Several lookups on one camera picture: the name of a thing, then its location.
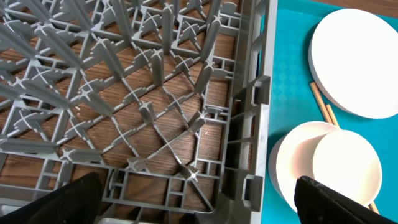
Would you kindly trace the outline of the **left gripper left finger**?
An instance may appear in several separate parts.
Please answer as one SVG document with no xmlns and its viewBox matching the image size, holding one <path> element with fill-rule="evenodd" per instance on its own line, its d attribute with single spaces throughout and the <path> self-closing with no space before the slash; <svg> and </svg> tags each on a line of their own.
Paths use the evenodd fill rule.
<svg viewBox="0 0 398 224">
<path fill-rule="evenodd" d="M 1 217 L 1 224 L 93 223 L 102 192 L 100 175 L 90 172 Z"/>
</svg>

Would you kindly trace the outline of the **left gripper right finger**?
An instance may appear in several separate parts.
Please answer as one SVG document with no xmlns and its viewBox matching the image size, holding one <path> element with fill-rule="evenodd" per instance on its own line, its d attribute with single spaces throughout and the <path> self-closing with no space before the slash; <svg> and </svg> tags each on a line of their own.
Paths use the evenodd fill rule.
<svg viewBox="0 0 398 224">
<path fill-rule="evenodd" d="M 301 224 L 397 224 L 309 176 L 297 179 L 294 204 Z"/>
</svg>

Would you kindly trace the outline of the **small white cup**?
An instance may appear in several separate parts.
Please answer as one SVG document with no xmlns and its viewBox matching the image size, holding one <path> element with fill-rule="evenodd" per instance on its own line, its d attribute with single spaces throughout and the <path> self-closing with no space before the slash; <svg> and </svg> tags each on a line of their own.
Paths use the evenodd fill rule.
<svg viewBox="0 0 398 224">
<path fill-rule="evenodd" d="M 339 129 L 323 137 L 313 155 L 314 179 L 367 207 L 379 194 L 382 167 L 361 135 Z"/>
</svg>

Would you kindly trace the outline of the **small pink-white bowl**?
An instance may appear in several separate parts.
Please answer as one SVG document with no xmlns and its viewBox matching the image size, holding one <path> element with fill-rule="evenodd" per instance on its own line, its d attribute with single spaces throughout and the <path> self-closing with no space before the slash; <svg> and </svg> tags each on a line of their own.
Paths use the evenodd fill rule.
<svg viewBox="0 0 398 224">
<path fill-rule="evenodd" d="M 301 176 L 314 177 L 313 156 L 320 140 L 339 127 L 323 121 L 298 125 L 274 145 L 269 155 L 268 172 L 276 192 L 297 211 L 295 186 Z"/>
</svg>

